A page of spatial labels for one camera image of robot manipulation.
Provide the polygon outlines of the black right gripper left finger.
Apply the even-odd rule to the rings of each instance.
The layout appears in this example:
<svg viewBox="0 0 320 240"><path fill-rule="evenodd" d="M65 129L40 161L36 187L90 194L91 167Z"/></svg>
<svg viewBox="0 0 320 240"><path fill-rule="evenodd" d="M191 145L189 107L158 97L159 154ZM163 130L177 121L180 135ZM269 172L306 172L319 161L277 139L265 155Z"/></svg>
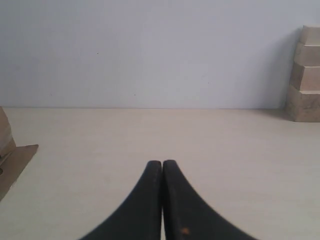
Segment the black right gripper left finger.
<svg viewBox="0 0 320 240"><path fill-rule="evenodd" d="M162 163L151 160L124 202L83 240L159 240L162 227Z"/></svg>

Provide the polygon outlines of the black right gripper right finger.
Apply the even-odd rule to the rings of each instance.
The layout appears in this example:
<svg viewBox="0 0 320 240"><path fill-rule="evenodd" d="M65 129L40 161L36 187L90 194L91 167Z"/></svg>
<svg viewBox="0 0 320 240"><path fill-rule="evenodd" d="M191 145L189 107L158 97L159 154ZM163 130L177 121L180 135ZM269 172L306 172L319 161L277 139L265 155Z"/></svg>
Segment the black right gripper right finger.
<svg viewBox="0 0 320 240"><path fill-rule="evenodd" d="M162 209L167 240L253 240L194 190L175 160L162 165Z"/></svg>

